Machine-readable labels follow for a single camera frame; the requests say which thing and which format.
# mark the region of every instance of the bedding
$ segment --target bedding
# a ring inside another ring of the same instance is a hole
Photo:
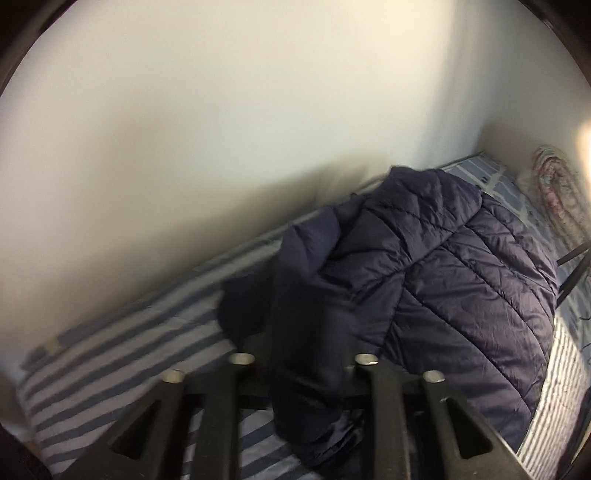
[[[558,250],[556,258],[564,251],[514,179],[492,159],[476,155],[443,169],[497,198]],[[286,228],[221,255],[110,316],[72,328],[31,353],[25,364],[29,373],[17,393],[53,474],[63,472],[167,369],[202,371],[223,361],[233,346],[216,321],[220,283],[274,255]],[[564,279],[568,267],[558,273]],[[577,286],[555,315],[546,381],[517,451],[535,480],[553,477],[589,384],[579,354],[587,335],[580,318],[591,312],[585,288],[584,283]],[[198,424],[196,415],[194,431]],[[194,431],[187,439],[185,473]],[[244,479],[317,477],[274,435],[271,411],[242,412],[241,443]]]
[[[275,428],[305,465],[344,458],[361,437],[339,401],[352,339],[411,374],[444,372],[517,450],[546,376],[555,266],[545,242],[471,183],[393,167],[228,281],[218,322],[236,345],[248,326],[268,331]]]

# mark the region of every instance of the quilted jacket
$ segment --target quilted jacket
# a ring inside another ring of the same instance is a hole
[[[441,170],[393,168],[291,227],[230,280],[219,321],[238,345],[268,329],[277,432],[309,465],[358,441],[339,408],[351,352],[440,370],[517,450],[553,340],[554,261],[510,211]]]

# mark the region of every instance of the navy puffer jacket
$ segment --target navy puffer jacket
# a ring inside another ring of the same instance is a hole
[[[219,319],[238,344],[271,332],[275,424],[308,464],[356,441],[339,410],[352,339],[410,373],[442,371],[517,450],[556,294],[549,252],[495,199],[441,170],[397,167],[373,193],[290,228],[272,262],[225,285]]]

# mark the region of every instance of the dark blue fabric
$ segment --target dark blue fabric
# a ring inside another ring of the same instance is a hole
[[[546,375],[554,265],[475,186],[397,167],[290,228],[273,262],[225,285],[219,320],[238,344],[270,331],[277,432],[309,465],[358,438],[339,408],[355,350],[442,371],[517,450]]]

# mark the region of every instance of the blue striped sheet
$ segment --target blue striped sheet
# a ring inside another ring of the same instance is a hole
[[[553,238],[543,217],[515,190],[504,168],[490,158],[477,155],[443,169],[495,196],[536,236]],[[286,228],[204,263],[113,315],[64,332],[53,354],[39,348],[30,355],[29,374],[18,387],[18,396],[52,473],[63,472],[163,371],[205,370],[225,361],[232,345],[223,338],[215,316],[220,283],[277,252]],[[573,329],[578,325],[573,319],[583,310],[591,312],[586,300],[590,297],[575,292],[557,316],[542,399],[518,452],[534,480],[551,478],[572,428],[580,393],[589,382],[569,330],[578,335],[580,328]],[[191,421],[187,438],[186,479],[199,418],[197,414]],[[319,480],[274,434],[272,411],[244,412],[241,418],[242,478]]]

